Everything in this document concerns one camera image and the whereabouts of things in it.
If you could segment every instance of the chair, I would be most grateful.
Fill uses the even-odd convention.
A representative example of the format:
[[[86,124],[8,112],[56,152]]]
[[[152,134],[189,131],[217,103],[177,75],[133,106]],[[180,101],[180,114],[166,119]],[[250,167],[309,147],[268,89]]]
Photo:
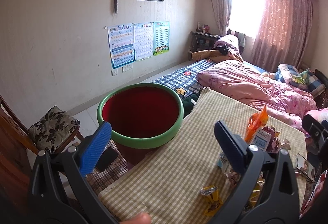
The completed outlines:
[[[29,129],[17,118],[0,95],[0,125],[11,130],[11,134],[24,147],[35,154],[39,150],[49,153],[60,153],[74,140],[76,136],[81,142],[84,140],[79,132],[80,122],[57,106],[48,112]]]

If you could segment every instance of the textured blue pad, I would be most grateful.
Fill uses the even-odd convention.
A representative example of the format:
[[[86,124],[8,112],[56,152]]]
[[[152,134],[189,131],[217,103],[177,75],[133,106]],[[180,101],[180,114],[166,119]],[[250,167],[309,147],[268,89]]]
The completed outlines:
[[[108,122],[104,121],[93,134],[91,143],[80,158],[80,173],[82,177],[85,177],[93,171],[111,135],[112,127]]]
[[[246,172],[246,142],[239,136],[232,134],[223,121],[214,126],[214,135],[234,171],[244,175]]]

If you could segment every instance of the pink blanket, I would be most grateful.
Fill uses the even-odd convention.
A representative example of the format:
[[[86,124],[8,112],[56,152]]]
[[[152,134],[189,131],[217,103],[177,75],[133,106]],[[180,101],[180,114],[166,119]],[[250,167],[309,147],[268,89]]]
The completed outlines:
[[[311,94],[285,83],[263,77],[249,65],[235,60],[220,62],[196,75],[197,81],[306,133],[302,118],[316,110]]]

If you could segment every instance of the educational poster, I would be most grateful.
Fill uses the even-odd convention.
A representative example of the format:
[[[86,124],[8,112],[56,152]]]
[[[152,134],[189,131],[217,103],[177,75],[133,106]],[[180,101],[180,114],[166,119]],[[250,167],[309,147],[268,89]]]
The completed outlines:
[[[152,57],[154,55],[154,23],[135,23],[133,28],[136,61]]]
[[[108,38],[113,69],[136,61],[132,23],[108,27]]]
[[[170,22],[155,22],[154,31],[154,56],[168,52],[170,47]]]

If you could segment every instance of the bucket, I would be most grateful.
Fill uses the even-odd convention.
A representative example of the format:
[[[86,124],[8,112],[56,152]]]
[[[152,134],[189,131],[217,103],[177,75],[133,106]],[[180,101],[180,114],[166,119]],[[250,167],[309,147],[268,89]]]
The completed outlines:
[[[99,125],[112,126],[112,140],[128,163],[136,165],[145,155],[169,142],[183,120],[181,99],[170,88],[139,83],[107,95],[97,110]]]

